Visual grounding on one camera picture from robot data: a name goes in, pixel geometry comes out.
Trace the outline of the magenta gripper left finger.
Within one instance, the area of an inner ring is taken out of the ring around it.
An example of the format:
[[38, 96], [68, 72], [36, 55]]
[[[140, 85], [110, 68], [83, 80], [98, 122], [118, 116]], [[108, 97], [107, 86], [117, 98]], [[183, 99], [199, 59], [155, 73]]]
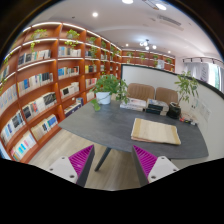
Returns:
[[90, 145], [69, 157], [61, 156], [47, 168], [47, 171], [84, 187], [94, 155], [95, 148]]

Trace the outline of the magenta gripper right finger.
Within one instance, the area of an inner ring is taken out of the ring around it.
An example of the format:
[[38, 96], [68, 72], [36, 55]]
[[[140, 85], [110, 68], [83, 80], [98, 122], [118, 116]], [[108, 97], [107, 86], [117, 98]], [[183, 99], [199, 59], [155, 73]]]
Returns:
[[132, 146], [132, 156], [141, 186], [178, 171], [178, 168], [167, 157], [156, 157], [136, 145]]

